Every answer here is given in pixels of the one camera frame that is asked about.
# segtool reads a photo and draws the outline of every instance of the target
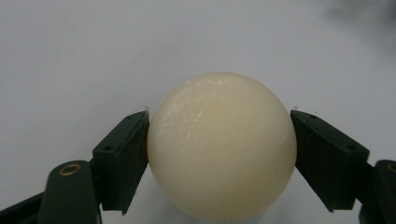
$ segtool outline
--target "dark green plastic part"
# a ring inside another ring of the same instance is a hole
[[[93,167],[98,175],[97,190],[104,210],[128,211],[140,179],[148,165],[147,135],[149,112],[123,119],[93,149]]]
[[[290,117],[297,169],[330,212],[352,209],[370,151],[316,116],[292,110]]]
[[[101,223],[87,161],[70,161],[49,173],[37,223]]]

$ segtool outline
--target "white ball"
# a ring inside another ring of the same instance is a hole
[[[170,200],[206,220],[258,214],[286,187],[296,161],[290,116],[260,82],[234,73],[172,90],[148,130],[151,171]]]

